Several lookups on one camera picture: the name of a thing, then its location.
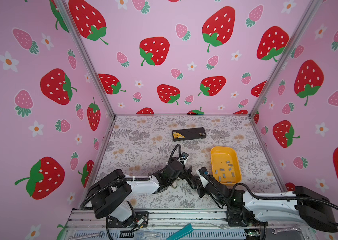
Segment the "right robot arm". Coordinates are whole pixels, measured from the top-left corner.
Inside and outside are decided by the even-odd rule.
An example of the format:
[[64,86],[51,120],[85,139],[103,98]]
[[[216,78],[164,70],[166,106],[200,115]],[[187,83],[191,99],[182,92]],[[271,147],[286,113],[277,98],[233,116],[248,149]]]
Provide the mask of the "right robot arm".
[[297,186],[280,194],[254,194],[220,184],[205,168],[191,180],[199,196],[207,195],[220,207],[227,207],[230,227],[267,226],[269,222],[295,222],[327,233],[338,232],[330,200],[308,188]]

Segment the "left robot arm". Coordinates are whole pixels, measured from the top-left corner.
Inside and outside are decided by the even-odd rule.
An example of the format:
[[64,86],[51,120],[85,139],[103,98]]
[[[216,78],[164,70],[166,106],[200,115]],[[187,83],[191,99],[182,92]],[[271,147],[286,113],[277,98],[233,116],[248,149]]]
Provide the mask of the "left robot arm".
[[117,169],[89,188],[80,209],[90,203],[97,219],[112,217],[128,223],[136,216],[131,203],[126,198],[131,194],[159,194],[166,191],[178,178],[186,180],[195,188],[199,180],[192,174],[192,168],[185,169],[183,162],[175,158],[162,170],[146,177],[125,175]]

